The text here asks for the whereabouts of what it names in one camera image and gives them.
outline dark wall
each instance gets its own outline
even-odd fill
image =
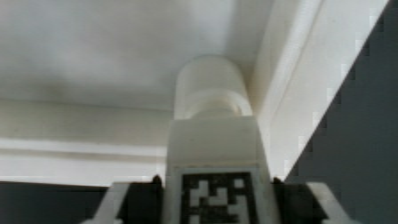
[[[2,224],[78,224],[94,216],[107,188],[0,183]]]
[[[306,181],[329,184],[363,223],[398,223],[398,1],[386,8],[286,180]]]

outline qr code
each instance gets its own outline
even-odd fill
[[[183,175],[181,224],[258,224],[249,172]]]

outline white wall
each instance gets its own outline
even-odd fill
[[[251,74],[268,0],[0,0],[0,98],[172,110],[206,54]]]
[[[249,92],[272,176],[284,179],[387,0],[276,1]]]
[[[0,100],[0,180],[108,185],[164,175],[172,113]]]

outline white cylindrical object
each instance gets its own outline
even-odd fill
[[[252,110],[238,67],[220,56],[203,56],[180,73],[174,119],[249,115]]]

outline white ceiling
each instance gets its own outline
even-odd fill
[[[270,0],[0,0],[0,98],[171,110],[194,57],[251,74]]]

